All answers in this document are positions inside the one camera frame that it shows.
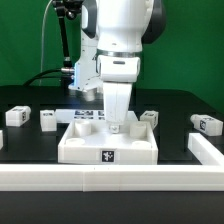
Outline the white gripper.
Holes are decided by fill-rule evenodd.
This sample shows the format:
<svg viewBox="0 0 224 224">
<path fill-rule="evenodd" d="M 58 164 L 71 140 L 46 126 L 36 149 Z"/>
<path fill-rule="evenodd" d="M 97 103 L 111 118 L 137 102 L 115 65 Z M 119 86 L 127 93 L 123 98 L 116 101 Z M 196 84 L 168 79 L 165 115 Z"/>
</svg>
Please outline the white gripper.
<svg viewBox="0 0 224 224">
<path fill-rule="evenodd" d="M 118 134 L 126 120 L 132 85 L 140 71 L 139 57 L 110 57 L 100 55 L 98 72 L 103 81 L 103 100 L 105 120 L 111 124 L 109 130 Z"/>
</svg>

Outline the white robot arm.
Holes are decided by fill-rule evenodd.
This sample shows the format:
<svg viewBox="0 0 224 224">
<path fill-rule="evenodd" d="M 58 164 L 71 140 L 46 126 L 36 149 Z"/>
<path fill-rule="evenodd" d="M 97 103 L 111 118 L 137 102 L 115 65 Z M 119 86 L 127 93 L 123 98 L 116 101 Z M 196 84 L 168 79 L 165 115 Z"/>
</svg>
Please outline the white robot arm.
<svg viewBox="0 0 224 224">
<path fill-rule="evenodd" d="M 166 26 L 163 0 L 84 0 L 81 56 L 70 88 L 85 96 L 103 91 L 104 115 L 112 133 L 124 124 L 144 44 Z"/>
</svg>

